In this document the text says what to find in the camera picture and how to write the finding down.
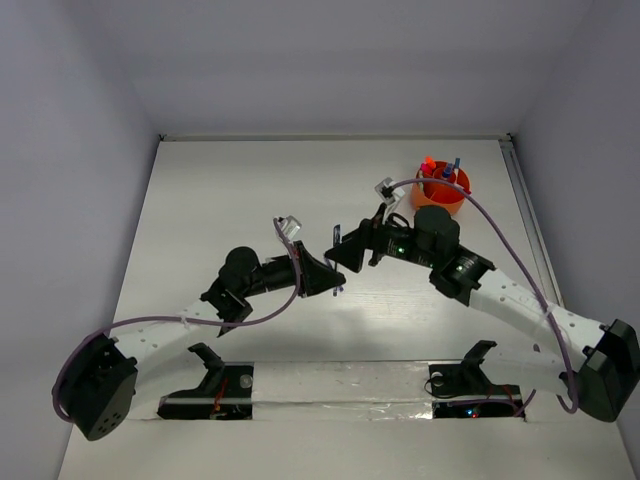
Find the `blue pen cap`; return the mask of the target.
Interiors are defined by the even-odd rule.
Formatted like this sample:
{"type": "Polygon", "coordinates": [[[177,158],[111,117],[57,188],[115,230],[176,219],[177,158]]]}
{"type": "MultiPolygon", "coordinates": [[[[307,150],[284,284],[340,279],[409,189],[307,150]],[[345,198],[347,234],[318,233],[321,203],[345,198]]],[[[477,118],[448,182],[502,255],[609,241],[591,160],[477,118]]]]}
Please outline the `blue pen cap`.
{"type": "Polygon", "coordinates": [[[341,243],[341,225],[337,224],[333,227],[333,245],[339,245],[341,243]]]}

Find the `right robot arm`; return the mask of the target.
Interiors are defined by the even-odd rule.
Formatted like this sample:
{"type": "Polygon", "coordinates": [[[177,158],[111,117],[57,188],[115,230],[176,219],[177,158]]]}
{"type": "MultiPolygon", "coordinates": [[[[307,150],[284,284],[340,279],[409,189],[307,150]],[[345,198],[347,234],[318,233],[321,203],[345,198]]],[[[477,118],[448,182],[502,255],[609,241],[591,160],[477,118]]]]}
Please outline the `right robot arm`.
{"type": "Polygon", "coordinates": [[[411,227],[364,219],[326,257],[358,273],[388,256],[427,267],[430,283],[447,298],[493,316],[542,347],[526,367],[540,390],[575,395],[590,417],[613,422],[639,383],[639,342],[634,328],[616,319],[603,324],[574,314],[513,282],[487,259],[459,243],[458,223],[443,208],[416,211],[411,227]]]}

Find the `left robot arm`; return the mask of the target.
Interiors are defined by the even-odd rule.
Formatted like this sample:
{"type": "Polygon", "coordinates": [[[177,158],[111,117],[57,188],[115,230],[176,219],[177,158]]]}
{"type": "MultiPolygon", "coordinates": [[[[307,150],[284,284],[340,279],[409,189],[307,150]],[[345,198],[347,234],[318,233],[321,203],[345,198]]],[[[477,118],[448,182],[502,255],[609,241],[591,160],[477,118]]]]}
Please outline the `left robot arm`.
{"type": "Polygon", "coordinates": [[[55,412],[89,441],[111,433],[139,399],[144,375],[183,354],[193,354],[190,389],[162,396],[165,420],[244,420],[252,415],[252,389],[242,384],[252,365],[227,364],[202,336],[249,324],[249,298],[290,288],[293,299],[341,288],[345,276],[314,258],[300,241],[286,254],[261,262],[246,246],[231,250],[217,278],[192,306],[176,316],[140,317],[88,335],[61,368],[52,389],[55,412]]]}

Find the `orange round pen holder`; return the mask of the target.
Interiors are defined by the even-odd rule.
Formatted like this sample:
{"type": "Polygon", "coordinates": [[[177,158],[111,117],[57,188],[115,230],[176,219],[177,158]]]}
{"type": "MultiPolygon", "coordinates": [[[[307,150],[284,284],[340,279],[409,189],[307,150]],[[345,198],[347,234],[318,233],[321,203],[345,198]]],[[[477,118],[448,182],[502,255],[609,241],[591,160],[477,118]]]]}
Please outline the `orange round pen holder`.
{"type": "Polygon", "coordinates": [[[420,170],[420,167],[416,173],[417,178],[433,178],[436,180],[443,180],[451,187],[445,186],[440,183],[416,183],[411,187],[410,202],[414,209],[419,209],[425,206],[439,206],[448,211],[449,214],[455,215],[462,207],[465,196],[455,190],[453,184],[462,184],[471,189],[471,182],[467,173],[460,167],[458,175],[454,171],[454,162],[437,161],[435,168],[430,168],[431,172],[425,174],[420,170]],[[453,170],[448,179],[442,178],[443,170],[447,165],[450,165],[453,170]]]}

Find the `silver taped front rail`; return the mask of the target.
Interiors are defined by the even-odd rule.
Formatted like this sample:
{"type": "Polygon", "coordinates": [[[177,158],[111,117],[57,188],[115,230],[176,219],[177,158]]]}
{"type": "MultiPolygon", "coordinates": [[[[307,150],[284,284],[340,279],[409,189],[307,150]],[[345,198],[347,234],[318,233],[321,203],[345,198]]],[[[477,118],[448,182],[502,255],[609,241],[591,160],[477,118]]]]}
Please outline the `silver taped front rail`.
{"type": "Polygon", "coordinates": [[[410,421],[433,418],[424,361],[265,362],[254,367],[256,421],[410,421]]]}

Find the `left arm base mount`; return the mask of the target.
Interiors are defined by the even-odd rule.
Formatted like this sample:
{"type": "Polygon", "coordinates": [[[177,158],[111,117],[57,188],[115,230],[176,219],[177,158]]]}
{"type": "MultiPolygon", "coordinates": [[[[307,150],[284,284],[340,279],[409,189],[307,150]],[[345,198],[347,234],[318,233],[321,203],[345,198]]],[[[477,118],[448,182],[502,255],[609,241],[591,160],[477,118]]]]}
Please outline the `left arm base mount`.
{"type": "Polygon", "coordinates": [[[163,420],[251,420],[253,418],[253,363],[225,363],[208,345],[188,348],[206,370],[191,389],[163,396],[157,415],[163,420]]]}

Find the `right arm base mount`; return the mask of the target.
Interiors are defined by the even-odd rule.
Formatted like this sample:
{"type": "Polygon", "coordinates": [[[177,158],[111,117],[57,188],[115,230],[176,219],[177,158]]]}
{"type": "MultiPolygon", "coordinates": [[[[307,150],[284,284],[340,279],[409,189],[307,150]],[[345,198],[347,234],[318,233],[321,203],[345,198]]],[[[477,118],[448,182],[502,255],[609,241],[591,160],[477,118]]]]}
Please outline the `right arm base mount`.
{"type": "Polygon", "coordinates": [[[525,418],[520,387],[492,383],[481,370],[495,341],[478,341],[459,361],[429,366],[424,391],[434,419],[525,418]]]}

